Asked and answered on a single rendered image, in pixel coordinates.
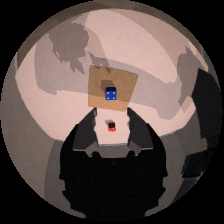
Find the red die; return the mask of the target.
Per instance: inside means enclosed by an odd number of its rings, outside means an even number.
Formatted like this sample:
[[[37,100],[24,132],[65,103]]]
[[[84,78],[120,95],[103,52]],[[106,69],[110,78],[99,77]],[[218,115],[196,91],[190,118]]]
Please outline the red die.
[[[116,131],[115,122],[108,123],[109,132]]]

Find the brown square mat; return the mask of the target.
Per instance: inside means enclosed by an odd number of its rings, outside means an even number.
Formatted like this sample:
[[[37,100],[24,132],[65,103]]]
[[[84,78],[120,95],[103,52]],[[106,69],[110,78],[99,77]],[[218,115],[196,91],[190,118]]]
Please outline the brown square mat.
[[[118,69],[90,66],[88,107],[126,112],[138,76]],[[116,87],[116,100],[105,100],[106,87]]]

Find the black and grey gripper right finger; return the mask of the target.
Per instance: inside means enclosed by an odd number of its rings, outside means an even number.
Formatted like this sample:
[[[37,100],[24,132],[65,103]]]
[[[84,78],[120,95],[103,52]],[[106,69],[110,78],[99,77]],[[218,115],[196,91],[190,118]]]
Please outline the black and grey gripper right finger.
[[[166,169],[166,152],[164,145],[150,126],[134,110],[127,107],[129,126],[131,127],[127,146],[135,156],[143,156],[154,160],[161,168],[163,178],[168,176]]]

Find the blue die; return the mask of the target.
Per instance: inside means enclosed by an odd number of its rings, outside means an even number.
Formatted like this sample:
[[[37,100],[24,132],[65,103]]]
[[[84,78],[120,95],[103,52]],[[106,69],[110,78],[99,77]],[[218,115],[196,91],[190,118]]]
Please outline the blue die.
[[[106,100],[116,100],[117,90],[116,87],[106,87],[105,97]]]

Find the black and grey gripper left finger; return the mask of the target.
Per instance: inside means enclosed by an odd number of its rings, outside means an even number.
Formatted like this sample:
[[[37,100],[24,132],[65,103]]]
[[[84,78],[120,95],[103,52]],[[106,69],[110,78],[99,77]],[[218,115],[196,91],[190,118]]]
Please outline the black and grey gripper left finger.
[[[65,173],[72,163],[82,158],[92,157],[92,152],[98,149],[97,135],[93,130],[96,126],[96,116],[97,107],[94,107],[74,126],[65,139],[60,152],[60,180],[65,181]]]

